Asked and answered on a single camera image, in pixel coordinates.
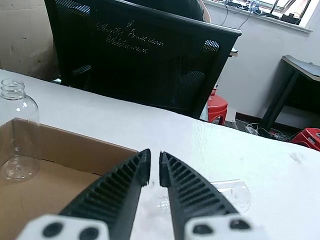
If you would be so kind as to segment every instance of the mounting hole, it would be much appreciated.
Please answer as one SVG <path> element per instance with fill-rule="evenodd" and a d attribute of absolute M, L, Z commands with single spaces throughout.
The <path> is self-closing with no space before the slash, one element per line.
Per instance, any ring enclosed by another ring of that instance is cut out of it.
<path fill-rule="evenodd" d="M 193 233 L 194 234 L 212 234 L 214 231 L 206 224 L 199 224 L 194 226 Z"/>
<path fill-rule="evenodd" d="M 235 219 L 230 222 L 230 228 L 245 230 L 245 229 L 250 229 L 250 226 L 246 221 L 244 221 L 242 219 Z"/>
<path fill-rule="evenodd" d="M 61 222 L 53 222 L 47 225 L 42 234 L 46 238 L 52 238 L 54 236 L 57 236 L 63 228 L 63 224 Z"/>
<path fill-rule="evenodd" d="M 99 235 L 99 230 L 95 227 L 88 227 L 81 231 L 79 239 L 80 240 L 95 240 Z"/>

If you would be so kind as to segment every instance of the bottle neck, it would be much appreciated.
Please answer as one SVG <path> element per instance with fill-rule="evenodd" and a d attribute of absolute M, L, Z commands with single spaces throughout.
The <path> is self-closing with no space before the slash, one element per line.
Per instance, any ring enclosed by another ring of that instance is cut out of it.
<path fill-rule="evenodd" d="M 20 100 L 26 97 L 25 85 L 22 81 L 7 78 L 1 81 L 1 97 L 7 100 Z"/>

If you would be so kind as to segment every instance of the cardboard box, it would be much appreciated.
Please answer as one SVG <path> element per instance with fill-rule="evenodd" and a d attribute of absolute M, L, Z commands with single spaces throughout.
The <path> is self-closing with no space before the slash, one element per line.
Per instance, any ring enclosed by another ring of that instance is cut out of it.
<path fill-rule="evenodd" d="M 44 0 L 0 0 L 0 69 L 52 80 L 59 75 Z"/>
<path fill-rule="evenodd" d="M 0 126 L 0 166 L 10 154 L 5 148 L 15 124 Z M 100 175 L 137 153 L 47 125 L 40 125 L 40 133 L 39 173 L 25 182 L 0 179 L 0 240 L 15 239 L 33 218 L 59 213 Z"/>

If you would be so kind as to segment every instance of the clear plastic bottle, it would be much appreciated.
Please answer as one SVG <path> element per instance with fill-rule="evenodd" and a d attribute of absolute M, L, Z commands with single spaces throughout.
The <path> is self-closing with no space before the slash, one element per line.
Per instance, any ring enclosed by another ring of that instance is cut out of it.
<path fill-rule="evenodd" d="M 22 81 L 7 78 L 0 86 L 0 175 L 26 181 L 39 171 L 40 123 L 36 102 Z"/>

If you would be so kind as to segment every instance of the person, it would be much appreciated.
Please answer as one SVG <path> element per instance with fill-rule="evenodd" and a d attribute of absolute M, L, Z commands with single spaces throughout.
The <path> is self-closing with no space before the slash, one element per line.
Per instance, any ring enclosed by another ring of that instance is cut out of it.
<path fill-rule="evenodd" d="M 163 12 L 211 23 L 211 17 L 203 0 L 127 0 Z"/>

